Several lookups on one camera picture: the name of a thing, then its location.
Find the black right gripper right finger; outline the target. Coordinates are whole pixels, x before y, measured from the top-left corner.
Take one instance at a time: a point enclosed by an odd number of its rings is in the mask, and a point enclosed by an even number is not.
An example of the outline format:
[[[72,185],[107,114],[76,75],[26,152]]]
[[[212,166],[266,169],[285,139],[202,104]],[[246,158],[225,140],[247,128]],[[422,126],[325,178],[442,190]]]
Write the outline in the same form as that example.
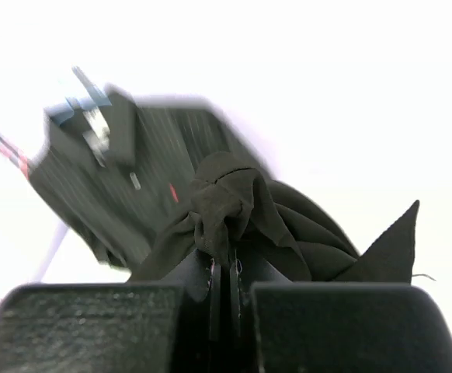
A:
[[[452,372],[435,301],[403,284],[293,283],[234,253],[231,315],[249,372]]]

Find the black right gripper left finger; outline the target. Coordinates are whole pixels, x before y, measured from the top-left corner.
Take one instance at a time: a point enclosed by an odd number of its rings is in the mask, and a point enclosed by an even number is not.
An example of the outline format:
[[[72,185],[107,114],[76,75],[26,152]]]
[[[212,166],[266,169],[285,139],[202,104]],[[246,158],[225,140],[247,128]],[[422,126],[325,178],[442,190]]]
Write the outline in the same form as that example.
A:
[[[0,304],[0,372],[205,372],[221,268],[193,252],[140,284],[35,284]]]

